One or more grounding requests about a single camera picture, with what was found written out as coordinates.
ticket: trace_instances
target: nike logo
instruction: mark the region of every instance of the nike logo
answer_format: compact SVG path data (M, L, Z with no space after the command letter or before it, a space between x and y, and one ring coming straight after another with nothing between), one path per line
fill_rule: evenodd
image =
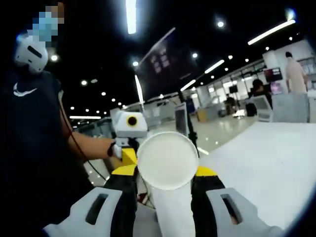
M28 94L31 94L33 91L37 90L37 88L30 90L30 91L24 91L24 92L19 92L17 89L18 83L16 83L13 87L13 94L18 96L18 97L22 97Z

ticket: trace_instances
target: desk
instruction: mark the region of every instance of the desk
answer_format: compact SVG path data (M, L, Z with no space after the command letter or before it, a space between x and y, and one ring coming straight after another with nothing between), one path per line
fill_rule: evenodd
M256 122L200 160L258 208L271 226L287 228L316 182L316 125Z

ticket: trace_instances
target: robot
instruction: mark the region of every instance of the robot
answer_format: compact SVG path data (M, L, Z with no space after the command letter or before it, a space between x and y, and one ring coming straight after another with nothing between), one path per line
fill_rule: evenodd
M33 36L23 38L14 62L40 73L47 64L44 45ZM122 147L123 166L114 170L103 188L97 187L76 202L70 216L44 228L50 237L160 237L155 210L137 202L136 152L147 136L141 113L116 114L117 144ZM234 189L226 189L216 172L199 166L192 180L191 209L196 237L277 237L278 227L266 225L256 207Z

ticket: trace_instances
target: black t-shirt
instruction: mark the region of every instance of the black t-shirt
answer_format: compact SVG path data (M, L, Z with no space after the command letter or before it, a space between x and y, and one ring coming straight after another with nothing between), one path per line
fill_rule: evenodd
M41 228L66 218L93 187L62 133L58 80L26 74L11 70L3 91L5 197L15 223Z

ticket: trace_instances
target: white paper cup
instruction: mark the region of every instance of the white paper cup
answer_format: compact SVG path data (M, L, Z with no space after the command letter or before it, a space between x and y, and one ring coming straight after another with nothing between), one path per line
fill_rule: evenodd
M137 151L137 166L154 188L174 190L190 182L198 169L198 152L190 139L178 132L147 138Z

